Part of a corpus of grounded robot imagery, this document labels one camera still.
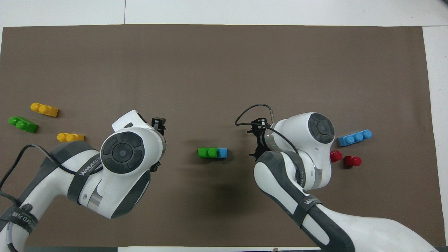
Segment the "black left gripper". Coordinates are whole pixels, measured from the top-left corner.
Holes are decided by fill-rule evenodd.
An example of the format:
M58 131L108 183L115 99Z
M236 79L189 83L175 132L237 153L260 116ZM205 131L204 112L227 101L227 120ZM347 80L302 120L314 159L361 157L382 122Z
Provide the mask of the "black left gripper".
M166 130L166 119L165 118L160 118L160 117L155 117L152 118L151 120L151 126L158 131L162 136L165 135L165 130Z

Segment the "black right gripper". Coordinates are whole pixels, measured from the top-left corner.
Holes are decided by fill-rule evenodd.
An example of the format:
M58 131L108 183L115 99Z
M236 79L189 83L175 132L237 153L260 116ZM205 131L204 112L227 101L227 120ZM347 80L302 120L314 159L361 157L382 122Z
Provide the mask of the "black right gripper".
M254 153L249 154L249 156L254 157L256 160L259 159L259 157L266 151L270 150L265 143L265 131L266 127L262 127L260 125L265 125L267 127L270 127L270 124L267 123L267 121L256 121L256 126L251 126L251 129L249 131L246 131L247 134L254 134L257 139L257 147Z

